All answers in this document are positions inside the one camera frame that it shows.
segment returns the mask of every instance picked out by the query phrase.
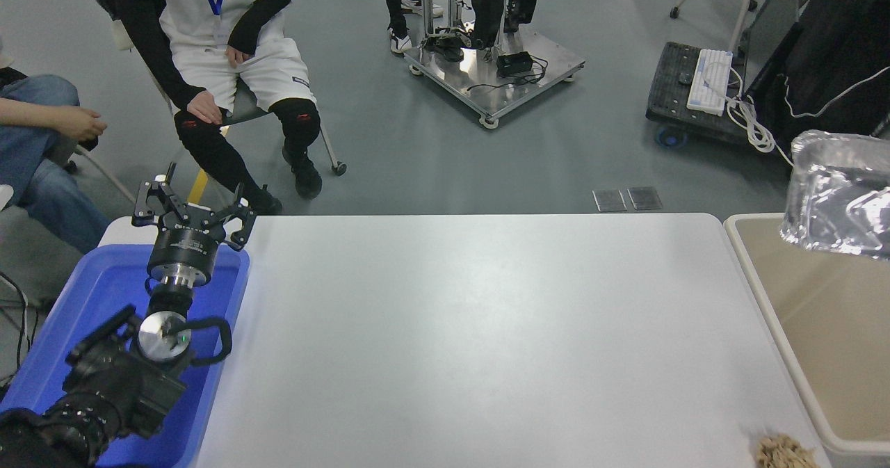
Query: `white shorts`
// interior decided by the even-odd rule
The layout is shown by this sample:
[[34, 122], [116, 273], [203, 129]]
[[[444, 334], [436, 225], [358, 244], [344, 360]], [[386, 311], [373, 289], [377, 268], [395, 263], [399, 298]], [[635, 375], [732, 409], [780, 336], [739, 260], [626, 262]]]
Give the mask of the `white shorts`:
[[291, 38], [260, 44], [254, 57], [236, 68], [229, 66], [225, 47], [181, 48], [172, 55], [172, 62], [187, 84], [206, 88], [213, 95], [216, 106], [229, 112], [235, 105], [239, 77], [257, 96], [257, 106], [264, 112], [290, 97], [315, 103], [315, 96], [309, 90], [308, 69]]

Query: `blue wheel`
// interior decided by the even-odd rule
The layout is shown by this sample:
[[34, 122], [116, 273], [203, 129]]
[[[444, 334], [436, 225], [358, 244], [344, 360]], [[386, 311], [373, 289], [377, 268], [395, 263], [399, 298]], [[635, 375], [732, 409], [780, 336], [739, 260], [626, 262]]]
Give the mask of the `blue wheel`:
[[664, 148], [680, 148], [686, 144], [688, 138], [686, 132], [662, 129], [655, 135], [655, 142]]

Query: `black power adapter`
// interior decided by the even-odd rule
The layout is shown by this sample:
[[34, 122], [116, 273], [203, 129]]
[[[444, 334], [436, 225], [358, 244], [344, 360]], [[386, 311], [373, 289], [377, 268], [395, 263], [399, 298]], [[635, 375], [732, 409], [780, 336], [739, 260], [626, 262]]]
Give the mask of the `black power adapter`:
[[510, 77], [517, 73], [528, 72], [531, 70], [531, 63], [531, 55], [526, 51], [498, 56], [498, 75]]

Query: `blue plastic tray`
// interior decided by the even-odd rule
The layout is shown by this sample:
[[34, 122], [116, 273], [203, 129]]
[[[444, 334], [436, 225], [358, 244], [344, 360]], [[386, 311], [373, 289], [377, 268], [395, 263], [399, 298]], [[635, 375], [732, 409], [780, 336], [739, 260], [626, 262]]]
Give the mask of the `blue plastic tray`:
[[[151, 245], [106, 245], [83, 256], [0, 403], [0, 410], [29, 408], [44, 413], [63, 395], [61, 383], [70, 372], [65, 357], [77, 342], [128, 304], [135, 305], [136, 313], [144, 316], [149, 303], [144, 283], [150, 253]], [[246, 252], [220, 246], [213, 277], [209, 284], [196, 288], [188, 318], [224, 316], [234, 329], [249, 264]], [[191, 344], [198, 356], [219, 351], [216, 331], [198, 331], [193, 336]], [[111, 442], [99, 466], [184, 468], [190, 464], [204, 437], [222, 370], [222, 364], [186, 370], [181, 379], [188, 389], [166, 417], [161, 433], [151, 439], [131, 435]]]

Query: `person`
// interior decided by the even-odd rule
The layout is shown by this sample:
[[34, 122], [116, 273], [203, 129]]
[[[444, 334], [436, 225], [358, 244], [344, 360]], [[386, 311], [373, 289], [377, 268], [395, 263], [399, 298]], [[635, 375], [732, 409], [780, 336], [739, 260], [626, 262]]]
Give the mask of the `person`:
[[278, 214], [279, 199], [257, 185], [243, 158], [220, 134], [232, 112], [236, 80], [274, 113], [284, 134], [282, 154], [304, 199], [321, 192], [308, 148], [321, 120], [309, 89], [308, 69], [296, 43], [284, 37], [281, 10], [291, 0], [114, 0], [134, 46], [178, 112], [176, 132], [197, 164], [257, 214]]
[[[387, 11], [390, 15], [390, 24], [387, 33], [390, 38], [390, 50], [400, 55], [411, 49], [411, 37], [407, 34], [407, 22], [404, 12], [423, 14], [423, 6], [420, 0], [387, 0]], [[444, 14], [442, 6], [432, 5], [432, 16], [438, 18]]]
[[11, 63], [0, 54], [0, 185], [13, 190], [3, 207], [25, 209], [85, 255], [99, 244], [109, 220], [47, 157], [61, 136], [92, 141], [107, 125], [98, 113], [80, 107], [69, 81], [55, 75], [28, 77]]

